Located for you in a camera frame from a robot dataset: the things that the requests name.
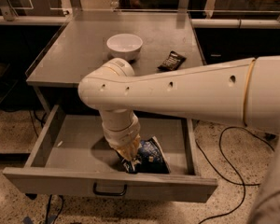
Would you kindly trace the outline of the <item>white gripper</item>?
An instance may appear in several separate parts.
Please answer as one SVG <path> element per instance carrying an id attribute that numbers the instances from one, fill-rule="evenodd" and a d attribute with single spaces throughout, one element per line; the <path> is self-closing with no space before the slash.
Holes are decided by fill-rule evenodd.
<path id="1" fill-rule="evenodd" d="M 140 146 L 140 123 L 138 117 L 103 119 L 102 127 L 106 141 L 126 161 L 137 156 Z"/>

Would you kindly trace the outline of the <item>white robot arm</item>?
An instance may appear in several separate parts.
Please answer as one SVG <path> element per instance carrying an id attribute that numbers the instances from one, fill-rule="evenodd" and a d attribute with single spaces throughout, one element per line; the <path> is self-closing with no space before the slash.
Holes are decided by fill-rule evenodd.
<path id="1" fill-rule="evenodd" d="M 99 110 L 105 137 L 132 160 L 139 146 L 136 111 L 243 125 L 279 140 L 247 224 L 280 224 L 280 56 L 248 58 L 138 77 L 116 58 L 78 84 Z"/>

